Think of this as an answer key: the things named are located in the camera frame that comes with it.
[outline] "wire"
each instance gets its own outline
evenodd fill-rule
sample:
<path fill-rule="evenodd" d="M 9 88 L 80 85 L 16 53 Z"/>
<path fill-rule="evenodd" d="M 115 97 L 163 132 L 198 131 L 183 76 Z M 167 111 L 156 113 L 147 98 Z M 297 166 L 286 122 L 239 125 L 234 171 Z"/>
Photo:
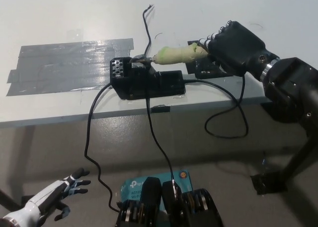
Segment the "wire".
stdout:
<path fill-rule="evenodd" d="M 231 97 L 231 99 L 234 101 L 234 103 L 235 103 L 235 106 L 233 106 L 232 108 L 227 109 L 227 110 L 224 110 L 224 111 L 219 112 L 219 113 L 217 113 L 217 114 L 214 114 L 214 115 L 212 115 L 210 118 L 207 119 L 207 121 L 206 121 L 205 124 L 204 124 L 204 129 L 205 129 L 205 131 L 206 131 L 208 134 L 210 134 L 210 135 L 212 135 L 212 136 L 214 136 L 214 137 L 217 137 L 217 138 L 221 138 L 221 139 L 239 139 L 239 138 L 244 138 L 244 137 L 246 137 L 246 136 L 248 135 L 248 132 L 249 132 L 248 122 L 247 122 L 245 113 L 244 113 L 244 111 L 243 111 L 243 109 L 242 109 L 242 107 L 241 107 L 241 105 L 240 105 L 241 102 L 242 102 L 242 100 L 243 100 L 244 90 L 245 90 L 245 77 L 244 77 L 244 76 L 242 76 L 242 81 L 243 81 L 243 82 L 242 82 L 242 90 L 241 90 L 240 97 L 239 97 L 239 100 L 238 100 L 238 101 L 237 101 L 237 99 L 236 99 L 228 90 L 226 90 L 226 89 L 224 89 L 223 87 L 221 87 L 221 86 L 219 86 L 219 85 L 217 85 L 217 84 L 214 84 L 214 83 L 212 83 L 212 82 L 205 81 L 205 80 L 200 80 L 200 79 L 186 79 L 186 80 L 184 81 L 186 84 L 187 84 L 187 83 L 200 82 L 200 83 L 209 84 L 209 85 L 211 85 L 211 86 L 214 86 L 214 87 L 216 87 L 217 89 L 219 89 L 219 90 L 225 92 L 226 94 L 228 94 L 228 95 Z M 214 134 L 214 133 L 212 133 L 211 131 L 208 130 L 207 126 L 208 126 L 209 121 L 211 121 L 213 118 L 215 118 L 215 117 L 217 117 L 217 116 L 220 116 L 220 115 L 225 114 L 225 113 L 229 113 L 229 112 L 231 112 L 232 110 L 236 109 L 237 107 L 239 108 L 239 111 L 240 111 L 240 113 L 241 113 L 241 115 L 242 115 L 242 118 L 243 118 L 244 124 L 245 124 L 245 133 L 244 133 L 243 135 L 239 135 L 239 136 L 222 136 L 222 135 Z"/>
<path fill-rule="evenodd" d="M 149 51 L 149 48 L 151 46 L 151 37 L 150 37 L 150 34 L 149 34 L 149 30 L 148 30 L 148 25 L 147 25 L 147 21 L 146 21 L 146 18 L 145 18 L 145 14 L 146 12 L 148 12 L 149 9 L 151 9 L 153 7 L 153 5 L 149 5 L 149 7 L 143 12 L 143 20 L 144 20 L 144 24 L 145 24 L 145 29 L 146 29 L 146 33 L 147 33 L 147 36 L 148 36 L 148 45 L 145 49 L 145 56 L 147 57 L 147 54 L 148 54 L 148 51 Z"/>
<path fill-rule="evenodd" d="M 87 151 L 88 151 L 88 146 L 89 146 L 89 136 L 90 136 L 90 123 L 91 123 L 91 119 L 92 119 L 92 116 L 93 116 L 93 112 L 94 112 L 94 108 L 95 108 L 95 105 L 99 99 L 99 97 L 101 96 L 101 94 L 108 88 L 110 87 L 110 83 L 105 85 L 97 94 L 97 96 L 95 97 L 91 107 L 90 107 L 90 111 L 88 113 L 88 120 L 87 120 L 87 135 L 86 135 L 86 145 L 85 145 L 85 152 L 84 152 L 84 156 L 86 159 L 88 159 L 89 161 L 91 161 L 92 163 L 95 164 L 95 166 L 97 167 L 98 169 L 98 176 L 97 176 L 97 179 L 98 181 L 108 189 L 109 191 L 109 194 L 110 194 L 110 197 L 109 197 L 109 202 L 108 202 L 108 206 L 110 209 L 112 209 L 113 211 L 115 212 L 118 212 L 119 213 L 119 210 L 115 209 L 114 207 L 111 206 L 111 199 L 113 198 L 113 192 L 112 190 L 110 189 L 109 186 L 107 186 L 101 179 L 100 179 L 100 176 L 101 176 L 101 168 L 100 168 L 100 165 L 98 164 L 97 161 L 95 161 L 93 158 L 89 157 L 87 155 Z"/>
<path fill-rule="evenodd" d="M 154 138 L 154 141 L 155 143 L 157 144 L 158 148 L 160 149 L 160 151 L 162 152 L 162 154 L 164 155 L 164 158 L 167 160 L 168 162 L 168 165 L 169 165 L 169 168 L 170 168 L 170 173 L 171 173 L 171 179 L 173 180 L 174 179 L 174 176 L 173 176 L 173 170 L 172 170 L 172 166 L 171 166 L 171 162 L 167 156 L 167 154 L 164 152 L 164 150 L 162 149 L 162 147 L 160 146 L 156 136 L 155 136 L 155 133 L 154 133 L 154 129 L 153 129 L 153 123 L 151 121 L 151 116 L 150 116 L 150 98 L 148 96 L 148 91 L 147 91 L 147 84 L 146 84 L 146 89 L 145 89 L 145 94 L 146 94 L 146 107 L 147 107 L 147 116 L 148 116 L 148 119 L 149 119 L 149 125 L 150 125 L 150 131 L 151 131 L 151 134 Z"/>
<path fill-rule="evenodd" d="M 149 51 L 149 48 L 152 44 L 151 42 L 151 36 L 149 34 L 149 30 L 148 30 L 148 25 L 147 25 L 147 22 L 146 22 L 146 18 L 145 18 L 145 14 L 146 12 L 152 8 L 153 5 L 149 5 L 149 7 L 143 12 L 143 20 L 144 20 L 144 24 L 145 24 L 145 28 L 146 28 L 146 33 L 147 33 L 147 36 L 148 36 L 148 45 L 145 49 L 145 56 L 147 56 L 147 53 Z M 167 160 L 168 162 L 168 165 L 169 165 L 169 168 L 170 168 L 170 173 L 171 173 L 171 179 L 173 180 L 174 179 L 174 176 L 173 176 L 173 171 L 172 171 L 172 166 L 171 166 L 171 162 L 167 156 L 167 154 L 164 152 L 164 150 L 162 149 L 162 147 L 160 146 L 156 136 L 155 136 L 155 133 L 154 133 L 154 129 L 153 129 L 153 123 L 151 121 L 151 116 L 150 116 L 150 98 L 149 98 L 149 94 L 148 94 L 148 71 L 146 72 L 146 76 L 145 76 L 145 98 L 146 98 L 146 108 L 147 108 L 147 116 L 148 116 L 148 119 L 149 119 L 149 125 L 150 125 L 150 131 L 151 131 L 151 135 L 153 136 L 153 139 L 155 141 L 155 143 L 157 144 L 158 148 L 160 149 L 160 151 L 162 152 L 162 154 L 164 155 L 164 158 Z"/>

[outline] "tape strip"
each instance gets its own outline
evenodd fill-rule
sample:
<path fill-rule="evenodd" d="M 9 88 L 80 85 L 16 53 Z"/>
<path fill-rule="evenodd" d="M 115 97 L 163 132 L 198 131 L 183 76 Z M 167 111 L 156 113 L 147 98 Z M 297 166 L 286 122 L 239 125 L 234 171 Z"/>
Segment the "tape strip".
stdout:
<path fill-rule="evenodd" d="M 23 46 L 7 96 L 101 88 L 109 82 L 110 60 L 133 48 L 133 39 Z"/>

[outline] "metal stand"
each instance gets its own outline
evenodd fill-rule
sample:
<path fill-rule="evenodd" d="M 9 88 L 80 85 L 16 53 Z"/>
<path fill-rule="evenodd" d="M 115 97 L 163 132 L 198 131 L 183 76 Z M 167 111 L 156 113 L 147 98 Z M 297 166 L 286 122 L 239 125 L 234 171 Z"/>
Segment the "metal stand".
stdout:
<path fill-rule="evenodd" d="M 0 205 L 5 207 L 8 211 L 18 211 L 22 207 L 17 202 L 15 202 L 11 197 L 0 190 Z"/>
<path fill-rule="evenodd" d="M 316 137 L 312 135 L 306 144 L 292 157 L 287 166 L 281 171 L 269 172 L 251 176 L 253 186 L 258 195 L 287 191 L 286 181 L 304 162 L 309 153 L 317 146 Z"/>

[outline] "black mount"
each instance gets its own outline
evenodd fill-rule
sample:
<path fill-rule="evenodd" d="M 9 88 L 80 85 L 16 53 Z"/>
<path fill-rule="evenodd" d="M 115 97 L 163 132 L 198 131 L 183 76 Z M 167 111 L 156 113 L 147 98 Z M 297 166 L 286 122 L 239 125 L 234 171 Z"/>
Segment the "black mount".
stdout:
<path fill-rule="evenodd" d="M 286 117 L 293 117 L 290 121 L 299 122 L 309 138 L 281 171 L 251 177 L 258 195 L 287 191 L 286 182 L 317 146 L 317 81 L 318 71 L 298 58 L 278 61 L 263 80 L 266 97 L 270 98 Z"/>
<path fill-rule="evenodd" d="M 286 182 L 293 176 L 296 169 L 304 162 L 316 146 L 316 137 L 311 136 L 306 144 L 292 157 L 286 167 L 281 171 L 251 176 L 257 194 L 265 195 L 287 191 Z"/>
<path fill-rule="evenodd" d="M 149 63 L 133 63 L 131 57 L 110 61 L 110 83 L 121 99 L 135 100 L 182 95 L 185 86 L 181 71 L 156 72 Z"/>

